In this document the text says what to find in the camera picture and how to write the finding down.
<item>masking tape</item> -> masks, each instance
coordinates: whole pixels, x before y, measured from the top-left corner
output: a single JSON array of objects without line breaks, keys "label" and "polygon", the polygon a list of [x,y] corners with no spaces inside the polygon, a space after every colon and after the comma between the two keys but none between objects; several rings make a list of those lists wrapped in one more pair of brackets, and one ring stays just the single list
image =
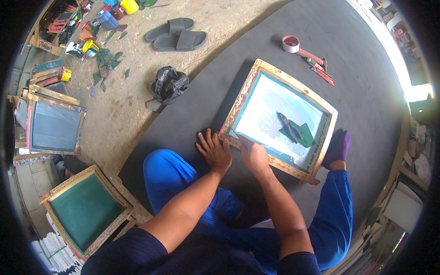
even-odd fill
[{"label": "masking tape", "polygon": [[300,40],[292,35],[286,35],[282,39],[282,48],[286,52],[295,53],[300,50]]}]

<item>yellow container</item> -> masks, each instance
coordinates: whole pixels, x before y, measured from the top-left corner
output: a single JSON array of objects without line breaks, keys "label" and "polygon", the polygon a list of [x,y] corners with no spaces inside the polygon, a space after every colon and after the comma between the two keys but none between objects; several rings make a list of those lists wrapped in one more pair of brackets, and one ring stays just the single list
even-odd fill
[{"label": "yellow container", "polygon": [[95,55],[97,55],[99,52],[99,47],[93,43],[93,40],[87,40],[87,42],[84,45],[83,48],[83,53],[85,53],[85,55],[90,56],[90,57],[95,57]]},{"label": "yellow container", "polygon": [[128,15],[139,10],[139,6],[135,0],[122,0],[120,5]]},{"label": "yellow container", "polygon": [[72,77],[72,70],[68,68],[64,68],[64,72],[62,73],[61,76],[61,81],[69,81],[71,77]]}]

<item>black slide sandal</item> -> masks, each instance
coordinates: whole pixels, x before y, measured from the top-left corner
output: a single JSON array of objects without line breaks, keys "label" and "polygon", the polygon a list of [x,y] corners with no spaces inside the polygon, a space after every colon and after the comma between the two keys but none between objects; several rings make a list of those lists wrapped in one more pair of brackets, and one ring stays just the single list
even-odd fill
[{"label": "black slide sandal", "polygon": [[183,30],[180,34],[156,39],[153,42],[153,49],[156,51],[193,51],[203,46],[207,38],[206,32]]},{"label": "black slide sandal", "polygon": [[148,43],[153,42],[159,37],[167,37],[169,35],[180,33],[181,30],[191,30],[195,26],[195,21],[190,18],[176,18],[168,20],[166,24],[163,24],[157,28],[145,34],[145,41]]}]

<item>paint-splattered floor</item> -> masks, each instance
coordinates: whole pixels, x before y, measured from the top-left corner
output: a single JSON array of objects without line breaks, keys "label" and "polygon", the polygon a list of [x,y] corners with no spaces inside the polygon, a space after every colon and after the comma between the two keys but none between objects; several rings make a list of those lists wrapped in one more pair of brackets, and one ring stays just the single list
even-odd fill
[{"label": "paint-splattered floor", "polygon": [[[126,15],[120,24],[128,24],[128,35],[118,40],[116,33],[103,47],[112,54],[122,51],[125,59],[110,73],[106,92],[95,87],[90,96],[92,74],[97,71],[96,59],[78,58],[63,54],[71,65],[72,80],[69,93],[81,100],[88,109],[80,140],[79,158],[87,164],[98,164],[104,171],[119,173],[138,138],[145,132],[157,113],[147,109],[145,102],[153,98],[150,86],[157,70],[173,66],[194,78],[228,45],[290,1],[283,0],[159,0],[156,5],[170,4],[145,12]],[[98,1],[83,21],[92,20],[105,5]],[[208,33],[206,44],[193,52],[155,52],[145,42],[145,33],[165,24],[168,19],[189,17],[195,20],[194,31]],[[98,33],[98,45],[109,32]],[[130,76],[124,73],[130,69]]]}]

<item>blue pants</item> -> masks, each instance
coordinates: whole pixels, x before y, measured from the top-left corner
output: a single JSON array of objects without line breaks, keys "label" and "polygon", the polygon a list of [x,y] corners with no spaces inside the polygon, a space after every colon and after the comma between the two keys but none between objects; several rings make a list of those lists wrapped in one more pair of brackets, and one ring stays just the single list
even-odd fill
[{"label": "blue pants", "polygon": [[[154,213],[201,176],[171,150],[149,154],[143,163],[145,188]],[[252,251],[266,274],[276,274],[280,240],[273,228],[233,229],[243,204],[231,191],[218,188],[211,204],[193,233],[221,239]],[[352,198],[345,170],[329,171],[318,208],[308,231],[321,270],[339,263],[346,255],[352,236]]]}]

